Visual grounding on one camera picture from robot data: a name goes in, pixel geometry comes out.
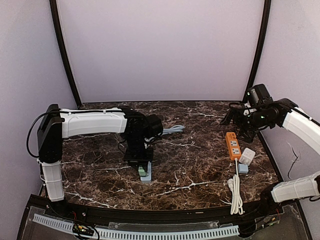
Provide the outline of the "green plug adapter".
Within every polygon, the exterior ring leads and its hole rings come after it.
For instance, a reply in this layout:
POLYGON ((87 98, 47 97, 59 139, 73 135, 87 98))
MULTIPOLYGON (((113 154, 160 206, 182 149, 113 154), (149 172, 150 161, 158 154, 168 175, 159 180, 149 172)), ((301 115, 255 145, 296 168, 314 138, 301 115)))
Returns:
POLYGON ((147 172, 142 165, 138 166, 138 173, 140 177, 145 177, 147 175, 147 172))

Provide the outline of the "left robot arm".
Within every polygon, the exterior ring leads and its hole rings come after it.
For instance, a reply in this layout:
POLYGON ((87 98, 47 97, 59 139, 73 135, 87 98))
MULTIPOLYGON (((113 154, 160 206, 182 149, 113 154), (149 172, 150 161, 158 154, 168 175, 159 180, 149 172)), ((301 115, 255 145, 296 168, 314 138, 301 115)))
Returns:
POLYGON ((132 167, 147 172, 153 160, 153 149, 145 139, 151 132, 150 118, 132 108, 94 110, 61 109, 52 104, 44 114, 37 131, 39 162, 51 202, 65 199, 61 160, 65 139, 90 134, 120 134, 127 143, 124 160, 132 167))

